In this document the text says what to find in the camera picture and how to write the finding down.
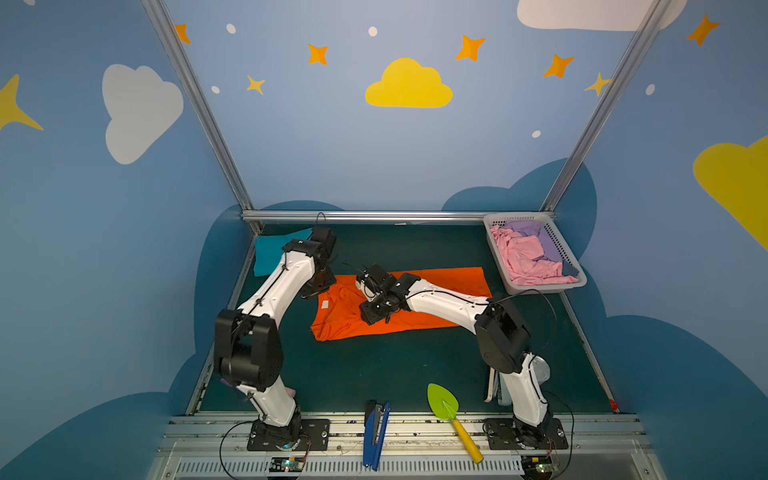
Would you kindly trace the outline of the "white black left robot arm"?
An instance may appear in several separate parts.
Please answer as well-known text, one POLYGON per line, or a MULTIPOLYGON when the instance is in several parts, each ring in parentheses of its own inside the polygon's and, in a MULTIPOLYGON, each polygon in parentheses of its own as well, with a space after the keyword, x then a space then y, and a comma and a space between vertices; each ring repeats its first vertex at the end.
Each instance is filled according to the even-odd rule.
POLYGON ((300 442, 300 408, 281 379, 284 353, 279 325, 296 297, 316 297, 336 283, 329 265, 335 243, 336 236, 320 227, 307 239, 290 240, 257 292, 216 318, 214 368, 258 411, 254 422, 258 448, 288 450, 300 442))

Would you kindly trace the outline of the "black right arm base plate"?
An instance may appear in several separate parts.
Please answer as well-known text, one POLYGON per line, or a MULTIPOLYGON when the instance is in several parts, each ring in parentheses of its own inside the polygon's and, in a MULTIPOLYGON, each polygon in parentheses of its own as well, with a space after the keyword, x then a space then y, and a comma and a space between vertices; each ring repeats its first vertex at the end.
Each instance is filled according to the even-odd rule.
POLYGON ((568 435, 557 418, 531 426, 517 418, 487 418, 483 431, 492 450, 549 450, 569 448, 568 435))

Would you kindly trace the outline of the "orange t shirt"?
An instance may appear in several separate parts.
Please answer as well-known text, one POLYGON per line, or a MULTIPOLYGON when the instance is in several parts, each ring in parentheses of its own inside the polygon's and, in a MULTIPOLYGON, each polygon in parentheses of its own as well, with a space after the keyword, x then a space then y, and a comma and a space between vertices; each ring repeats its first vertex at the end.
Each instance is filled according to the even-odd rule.
MULTIPOLYGON (((439 287, 462 294, 490 297, 491 291, 481 267, 415 270, 413 274, 439 287)), ((364 295, 356 286, 354 275, 337 277, 337 283, 319 295, 318 310, 311 325, 317 341, 384 335, 410 330, 454 328, 456 324, 426 313, 400 311, 375 325, 362 320, 360 305, 364 295)))

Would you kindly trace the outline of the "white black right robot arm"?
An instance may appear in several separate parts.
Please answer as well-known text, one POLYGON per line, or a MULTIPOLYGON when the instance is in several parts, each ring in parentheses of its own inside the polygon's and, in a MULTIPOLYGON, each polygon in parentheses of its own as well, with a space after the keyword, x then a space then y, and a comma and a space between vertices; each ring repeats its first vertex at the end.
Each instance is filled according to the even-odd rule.
POLYGON ((438 317, 474 334, 480 356, 511 400, 517 441, 529 448, 546 441, 553 415, 541 385, 550 368, 531 350, 528 325, 510 298, 463 294, 411 273, 395 277, 378 266, 358 275, 356 286, 365 298, 361 317, 369 325, 407 311, 438 317))

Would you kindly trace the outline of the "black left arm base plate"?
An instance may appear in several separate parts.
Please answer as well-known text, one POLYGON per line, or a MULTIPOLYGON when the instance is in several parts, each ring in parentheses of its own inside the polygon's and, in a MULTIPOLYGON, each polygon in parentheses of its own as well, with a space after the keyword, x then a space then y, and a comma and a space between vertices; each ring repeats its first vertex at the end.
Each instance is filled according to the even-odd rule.
POLYGON ((283 427, 257 421, 251 426, 246 448, 248 451, 326 451, 329 437, 327 419, 294 418, 283 427))

